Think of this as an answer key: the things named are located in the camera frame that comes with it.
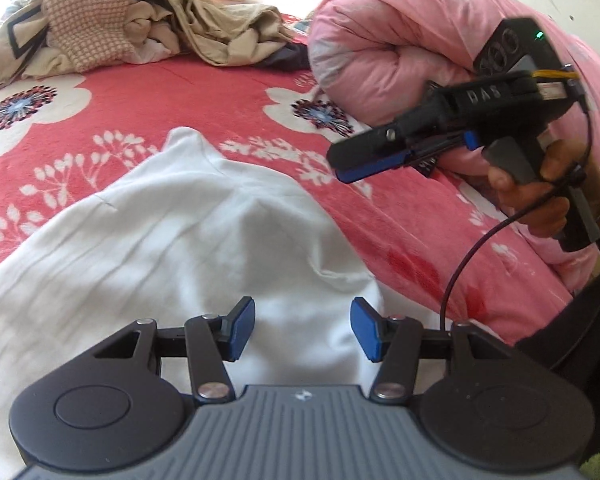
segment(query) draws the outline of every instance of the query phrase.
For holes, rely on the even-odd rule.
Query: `black cable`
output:
[[[456,270],[454,271],[453,275],[451,276],[451,279],[449,280],[449,282],[446,286],[445,293],[442,296],[442,301],[440,302],[440,330],[442,330],[442,331],[446,330],[446,323],[445,323],[446,308],[447,308],[447,305],[449,302],[449,298],[451,297],[451,292],[453,291],[454,285],[458,281],[460,274],[462,273],[464,268],[467,266],[467,264],[469,263],[471,258],[474,257],[475,253],[477,253],[478,250],[480,250],[480,248],[485,243],[487,243],[487,241],[491,237],[493,237],[493,235],[502,231],[505,227],[513,224],[513,222],[520,220],[523,216],[531,213],[534,209],[544,205],[546,202],[551,200],[554,196],[558,195],[558,193],[560,193],[565,187],[567,187],[571,183],[573,174],[578,169],[578,167],[579,168],[587,167],[587,163],[589,161],[589,156],[590,156],[591,150],[593,148],[593,125],[592,125],[592,121],[591,121],[591,115],[589,113],[589,107],[587,106],[586,97],[584,95],[581,95],[580,98],[578,99],[578,102],[580,104],[580,108],[582,109],[585,117],[587,118],[587,147],[580,159],[580,162],[574,164],[574,166],[572,166],[562,178],[558,179],[557,181],[552,182],[552,184],[554,184],[555,187],[551,191],[545,193],[540,198],[538,198],[538,200],[536,200],[535,202],[531,203],[530,205],[526,206],[525,208],[522,208],[517,213],[513,214],[506,220],[503,220],[495,227],[491,228],[486,234],[484,234],[474,244],[473,247],[471,247],[471,249],[469,249],[469,252],[467,254],[465,254],[465,256],[462,259],[462,261],[460,262],[460,264],[456,267]],[[580,344],[580,342],[584,339],[584,337],[586,336],[587,332],[589,331],[589,329],[591,328],[592,325],[593,325],[593,323],[590,323],[590,325],[587,327],[587,329],[584,331],[584,333],[580,336],[580,338],[576,341],[576,343],[573,345],[573,347],[568,351],[568,353],[558,361],[558,364],[560,362],[562,362],[564,359],[566,359],[566,357],[571,352],[573,352],[573,350]]]

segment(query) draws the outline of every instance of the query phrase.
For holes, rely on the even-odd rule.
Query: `gray ribbed panel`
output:
[[[311,397],[302,395],[303,391]],[[205,406],[169,449],[100,476],[36,466],[18,480],[582,480],[576,468],[527,476],[483,472],[420,434],[407,410],[368,402],[356,386],[250,386]]]

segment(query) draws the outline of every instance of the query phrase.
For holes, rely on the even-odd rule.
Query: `white cloth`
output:
[[[246,383],[357,383],[369,363],[349,325],[363,296],[435,327],[437,315],[383,293],[329,216],[294,180],[226,160],[190,128],[163,152],[50,220],[0,264],[0,479],[22,468],[8,410],[28,384],[143,317],[181,326],[242,296],[256,326],[227,369]],[[163,376],[186,391],[184,361]],[[421,365],[421,388],[441,376]]]

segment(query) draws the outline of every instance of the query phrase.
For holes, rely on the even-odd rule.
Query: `red bedspread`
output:
[[[324,153],[360,126],[329,102],[312,103],[314,85],[308,72],[217,69],[187,56],[1,90],[0,261],[61,209],[159,150],[171,128],[191,126],[227,157],[296,179],[379,280],[437,310],[448,277],[497,223],[497,212],[476,207],[466,185],[439,172],[426,179],[390,171],[356,186],[339,183]],[[569,298],[509,228],[462,275],[449,314],[478,319],[514,341],[546,324]]]

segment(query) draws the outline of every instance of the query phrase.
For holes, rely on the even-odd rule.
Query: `screw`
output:
[[[398,383],[380,383],[374,389],[375,394],[381,399],[393,400],[404,397],[407,390],[404,386]]]
[[[205,399],[224,399],[229,395],[229,387],[224,383],[204,383],[198,388],[198,395]]]

